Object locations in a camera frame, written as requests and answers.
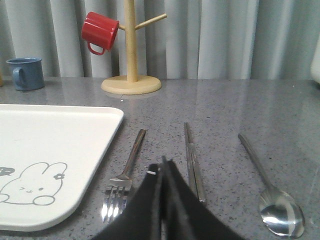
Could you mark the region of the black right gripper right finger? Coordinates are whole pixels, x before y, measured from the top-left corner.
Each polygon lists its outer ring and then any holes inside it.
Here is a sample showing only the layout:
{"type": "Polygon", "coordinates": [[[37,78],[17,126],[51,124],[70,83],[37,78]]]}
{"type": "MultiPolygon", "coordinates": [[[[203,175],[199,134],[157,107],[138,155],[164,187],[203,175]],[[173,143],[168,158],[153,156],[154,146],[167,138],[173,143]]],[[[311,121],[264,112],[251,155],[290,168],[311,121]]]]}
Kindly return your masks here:
{"type": "Polygon", "coordinates": [[[176,164],[162,156],[168,240],[241,240],[201,203],[176,164]]]}

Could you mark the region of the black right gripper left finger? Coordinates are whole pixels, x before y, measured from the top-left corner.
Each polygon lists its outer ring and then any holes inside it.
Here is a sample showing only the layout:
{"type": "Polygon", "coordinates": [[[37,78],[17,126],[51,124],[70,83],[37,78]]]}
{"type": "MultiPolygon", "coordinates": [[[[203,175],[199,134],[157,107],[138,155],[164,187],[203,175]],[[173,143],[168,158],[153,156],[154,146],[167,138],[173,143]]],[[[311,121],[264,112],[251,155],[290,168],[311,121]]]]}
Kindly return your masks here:
{"type": "Polygon", "coordinates": [[[162,228],[162,175],[150,164],[124,211],[95,240],[160,240],[162,228]]]}

